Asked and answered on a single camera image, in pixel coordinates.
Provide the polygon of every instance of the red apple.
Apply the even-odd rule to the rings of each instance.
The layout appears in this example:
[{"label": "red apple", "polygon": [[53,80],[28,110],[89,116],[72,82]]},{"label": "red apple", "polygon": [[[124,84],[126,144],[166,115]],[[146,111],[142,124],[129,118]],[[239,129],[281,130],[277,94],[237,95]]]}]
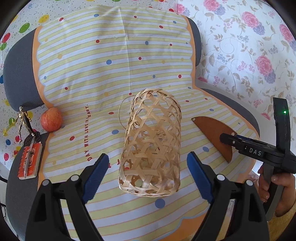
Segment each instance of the red apple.
[{"label": "red apple", "polygon": [[52,107],[42,114],[40,121],[44,130],[53,132],[61,128],[63,117],[58,108]]}]

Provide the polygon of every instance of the notebook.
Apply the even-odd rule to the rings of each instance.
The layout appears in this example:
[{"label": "notebook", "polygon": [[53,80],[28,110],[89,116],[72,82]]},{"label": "notebook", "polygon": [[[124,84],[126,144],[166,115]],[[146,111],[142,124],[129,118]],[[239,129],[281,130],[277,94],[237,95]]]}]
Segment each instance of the notebook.
[{"label": "notebook", "polygon": [[[19,170],[18,170],[18,174],[17,174],[17,176],[20,180],[25,179],[24,167],[25,167],[25,163],[26,163],[26,155],[27,155],[29,149],[30,149],[29,146],[25,146],[24,151],[22,153],[22,157],[20,160],[20,166],[19,166]],[[29,162],[29,167],[28,167],[28,174],[27,174],[26,179],[34,178],[37,176],[41,151],[42,151],[41,142],[35,143],[32,147],[32,152],[31,152],[31,157],[30,157],[30,162]]]}]

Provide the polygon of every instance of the silver screw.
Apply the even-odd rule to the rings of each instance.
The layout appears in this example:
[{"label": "silver screw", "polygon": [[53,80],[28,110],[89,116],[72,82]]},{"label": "silver screw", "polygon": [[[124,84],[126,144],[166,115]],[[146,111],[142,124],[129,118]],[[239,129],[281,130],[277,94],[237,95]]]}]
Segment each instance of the silver screw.
[{"label": "silver screw", "polygon": [[48,179],[45,179],[43,182],[42,182],[42,185],[43,186],[47,186],[49,184],[49,180]]},{"label": "silver screw", "polygon": [[224,180],[225,180],[225,176],[223,176],[222,174],[218,174],[218,175],[217,175],[217,179],[218,179],[219,181],[224,181]]},{"label": "silver screw", "polygon": [[79,176],[78,175],[73,175],[71,176],[71,181],[77,181],[79,179]]},{"label": "silver screw", "polygon": [[247,180],[247,181],[246,181],[246,184],[247,184],[248,186],[253,186],[253,182],[252,182],[251,180]]}]

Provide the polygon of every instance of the green balloon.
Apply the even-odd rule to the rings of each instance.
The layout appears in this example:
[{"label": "green balloon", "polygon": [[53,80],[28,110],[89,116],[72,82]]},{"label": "green balloon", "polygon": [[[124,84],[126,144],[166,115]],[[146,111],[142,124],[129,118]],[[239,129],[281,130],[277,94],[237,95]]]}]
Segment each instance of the green balloon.
[{"label": "green balloon", "polygon": [[0,45],[0,50],[4,50],[6,48],[6,46],[7,46],[7,43],[6,42],[3,43],[2,45]]},{"label": "green balloon", "polygon": [[24,33],[28,30],[28,28],[30,27],[30,24],[29,23],[25,23],[21,28],[20,28],[20,33]]},{"label": "green balloon", "polygon": [[9,119],[9,125],[11,125],[11,124],[14,123],[14,122],[15,122],[15,119],[11,117],[11,118]]}]

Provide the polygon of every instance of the basket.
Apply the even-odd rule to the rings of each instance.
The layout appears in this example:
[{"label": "basket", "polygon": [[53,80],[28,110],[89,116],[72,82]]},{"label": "basket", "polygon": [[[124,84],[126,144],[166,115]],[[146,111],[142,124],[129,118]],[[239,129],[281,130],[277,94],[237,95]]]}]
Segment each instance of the basket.
[{"label": "basket", "polygon": [[149,197],[178,191],[181,118],[180,105],[162,89],[134,97],[119,167],[121,190]]}]

